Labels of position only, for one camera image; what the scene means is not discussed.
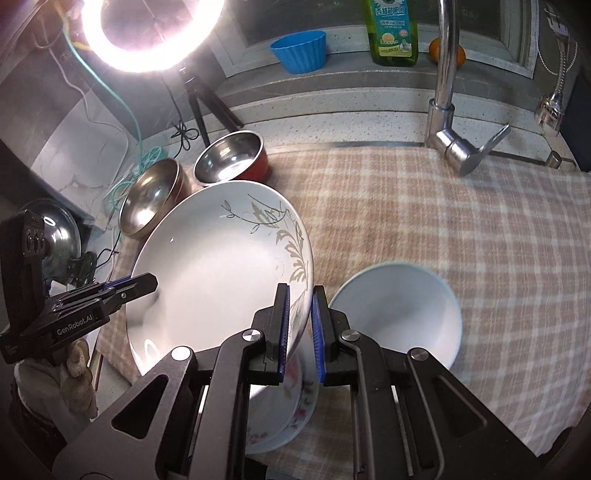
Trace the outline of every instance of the window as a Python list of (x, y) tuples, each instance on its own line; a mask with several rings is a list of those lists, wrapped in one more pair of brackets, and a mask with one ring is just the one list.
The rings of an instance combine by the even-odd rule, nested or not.
[[(277, 59), (269, 45), (303, 30), (325, 30), (329, 53), (369, 50), (363, 0), (227, 0), (209, 38), (226, 76)], [(419, 50), (439, 34), (439, 0), (414, 0)], [(538, 0), (457, 0), (460, 43), (471, 60), (533, 77)]]

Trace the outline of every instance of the dish soap bottle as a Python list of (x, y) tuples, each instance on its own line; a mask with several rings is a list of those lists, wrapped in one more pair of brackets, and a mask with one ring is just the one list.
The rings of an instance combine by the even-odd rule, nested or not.
[(414, 0), (363, 0), (369, 49), (375, 63), (412, 67), (418, 57)]

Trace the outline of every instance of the white plate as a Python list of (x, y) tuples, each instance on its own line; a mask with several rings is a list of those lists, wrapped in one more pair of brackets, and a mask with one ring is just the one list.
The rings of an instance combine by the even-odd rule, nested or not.
[(283, 430), (277, 435), (264, 442), (248, 446), (246, 448), (246, 453), (249, 455), (270, 452), (283, 447), (298, 436), (314, 413), (320, 386), (316, 375), (314, 343), (308, 332), (304, 332), (300, 344), (298, 345), (297, 353), (301, 358), (303, 378), (300, 399), (295, 408), (295, 412), (292, 414)]
[(330, 308), (383, 348), (406, 353), (420, 346), (450, 368), (462, 340), (462, 312), (451, 288), (417, 265), (369, 267), (339, 289)]
[(214, 348), (249, 328), (257, 310), (273, 305), (278, 283), (290, 286), (289, 358), (304, 332), (310, 240), (291, 204), (260, 183), (220, 183), (182, 201), (150, 235), (132, 275), (146, 272), (157, 290), (126, 307), (142, 375), (176, 346)]

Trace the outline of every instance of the black cable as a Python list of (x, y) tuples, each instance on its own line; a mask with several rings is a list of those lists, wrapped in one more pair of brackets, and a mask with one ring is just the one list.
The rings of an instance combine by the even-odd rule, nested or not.
[(107, 263), (109, 263), (109, 260), (111, 260), (111, 257), (113, 257), (113, 254), (115, 253), (115, 247), (116, 247), (116, 246), (117, 246), (117, 244), (119, 243), (119, 239), (120, 239), (120, 238), (121, 238), (121, 232), (119, 232), (119, 233), (117, 234), (117, 240), (115, 240), (115, 244), (113, 245), (113, 250), (111, 250), (110, 248), (104, 248), (104, 249), (103, 249), (103, 251), (102, 251), (102, 252), (104, 252), (104, 251), (106, 251), (106, 250), (111, 250), (111, 253), (109, 254), (109, 256), (107, 257), (107, 259), (106, 259), (106, 260), (105, 260), (103, 263), (101, 263), (101, 264), (99, 264), (99, 265), (97, 265), (97, 266), (95, 267), (95, 271), (94, 271), (93, 273), (95, 273), (95, 272), (96, 272), (96, 270), (97, 270), (97, 269), (99, 269), (100, 267), (102, 267), (102, 266), (106, 265)]
[(197, 140), (199, 138), (199, 131), (196, 128), (187, 128), (187, 125), (185, 124), (185, 122), (183, 120), (183, 115), (181, 113), (181, 109), (178, 107), (177, 102), (174, 99), (173, 93), (170, 91), (168, 84), (164, 81), (163, 78), (162, 78), (162, 83), (166, 87), (168, 95), (170, 95), (170, 99), (173, 101), (174, 107), (176, 108), (176, 111), (178, 113), (178, 118), (179, 118), (179, 121), (177, 124), (173, 123), (173, 127), (176, 129), (176, 132), (173, 135), (171, 135), (171, 137), (170, 137), (171, 139), (178, 138), (178, 137), (180, 137), (180, 139), (181, 139), (181, 145), (178, 148), (177, 154), (174, 156), (174, 158), (177, 158), (178, 155), (181, 153), (181, 151), (183, 151), (183, 150), (189, 151), (191, 149), (191, 142), (193, 140)]
[(96, 260), (98, 261), (98, 259), (100, 258), (100, 256), (105, 253), (105, 252), (111, 252), (109, 254), (109, 256), (107, 257), (107, 260), (105, 260), (103, 263), (98, 264), (97, 266), (95, 266), (94, 270), (92, 272), (90, 272), (87, 276), (83, 277), (82, 280), (85, 280), (87, 278), (90, 278), (91, 276), (94, 277), (94, 275), (96, 274), (96, 271), (100, 268), (103, 267), (104, 265), (106, 265), (107, 263), (109, 263), (109, 260), (111, 260), (111, 258), (113, 257), (113, 254), (116, 253), (115, 247), (117, 246), (117, 244), (119, 243), (119, 239), (121, 238), (121, 231), (119, 231), (119, 233), (117, 234), (117, 240), (115, 240), (115, 244), (113, 245), (113, 249), (110, 248), (104, 248), (103, 250), (100, 251), (100, 253), (96, 256)]

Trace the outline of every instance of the checkered tablecloth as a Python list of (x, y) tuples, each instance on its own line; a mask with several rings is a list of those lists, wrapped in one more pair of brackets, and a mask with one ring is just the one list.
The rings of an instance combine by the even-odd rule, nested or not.
[[(487, 158), (459, 179), (425, 148), (338, 148), (271, 155), (269, 185), (310, 235), (314, 281), (330, 299), (386, 260), (436, 272), (462, 307), (452, 373), (535, 453), (578, 422), (591, 399), (591, 177)], [(125, 241), (116, 275), (139, 253)], [(97, 348), (139, 377), (124, 312)], [(306, 428), (255, 458), (305, 480), (349, 479), (349, 393), (322, 388)]]

